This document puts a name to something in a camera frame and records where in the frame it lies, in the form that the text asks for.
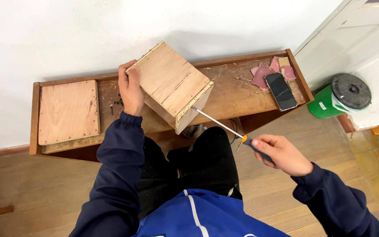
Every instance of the black lid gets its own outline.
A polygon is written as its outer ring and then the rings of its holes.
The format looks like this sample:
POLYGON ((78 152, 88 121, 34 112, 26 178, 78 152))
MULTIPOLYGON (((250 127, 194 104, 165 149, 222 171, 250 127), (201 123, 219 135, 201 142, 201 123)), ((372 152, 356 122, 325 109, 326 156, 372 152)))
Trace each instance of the black lid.
POLYGON ((340 73, 333 77, 331 90, 336 98, 347 107, 361 110, 371 104, 371 91, 358 77, 340 73))

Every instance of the label sticker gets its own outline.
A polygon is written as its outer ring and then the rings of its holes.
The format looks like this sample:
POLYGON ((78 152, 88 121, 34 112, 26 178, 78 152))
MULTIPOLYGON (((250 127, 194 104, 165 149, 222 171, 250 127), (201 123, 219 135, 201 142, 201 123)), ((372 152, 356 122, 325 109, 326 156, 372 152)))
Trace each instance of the label sticker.
POLYGON ((323 102, 321 101, 320 103, 320 106, 321 106, 321 108, 323 109, 323 110, 326 110, 327 108, 324 106, 324 104, 323 104, 323 102))

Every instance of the person's left hand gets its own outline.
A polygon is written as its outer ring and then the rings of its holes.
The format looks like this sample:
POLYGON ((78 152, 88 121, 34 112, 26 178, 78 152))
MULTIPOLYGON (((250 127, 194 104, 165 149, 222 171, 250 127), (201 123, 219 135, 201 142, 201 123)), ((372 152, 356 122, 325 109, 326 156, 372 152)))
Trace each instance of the person's left hand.
POLYGON ((132 66, 136 60, 122 64, 118 68, 118 86, 124 103, 124 112, 134 116, 141 116, 144 106, 144 95, 140 88, 140 74, 136 66, 132 66), (128 76, 125 73, 131 67, 128 76))

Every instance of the elastic cuff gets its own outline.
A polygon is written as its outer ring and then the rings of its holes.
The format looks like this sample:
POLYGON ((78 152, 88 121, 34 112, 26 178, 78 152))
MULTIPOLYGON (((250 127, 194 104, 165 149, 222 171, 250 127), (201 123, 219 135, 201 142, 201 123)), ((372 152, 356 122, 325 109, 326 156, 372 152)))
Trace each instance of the elastic cuff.
POLYGON ((295 181, 298 185, 310 186, 321 181, 324 170, 321 169, 321 167, 319 167, 317 164, 313 162, 311 163, 314 165, 314 169, 310 174, 301 177, 291 176, 293 181, 295 181))
POLYGON ((143 121, 143 117, 141 117, 141 116, 137 117, 134 115, 130 115, 130 114, 127 114, 123 111, 119 115, 119 121, 127 123, 127 124, 141 126, 141 122, 143 121))

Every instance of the white door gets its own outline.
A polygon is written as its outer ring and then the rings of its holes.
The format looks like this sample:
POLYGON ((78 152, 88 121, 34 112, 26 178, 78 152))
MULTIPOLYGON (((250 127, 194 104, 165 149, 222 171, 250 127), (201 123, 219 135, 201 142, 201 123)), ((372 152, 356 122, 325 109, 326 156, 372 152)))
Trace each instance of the white door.
POLYGON ((378 0, 345 0, 321 27, 295 51, 311 90, 379 57, 378 0))

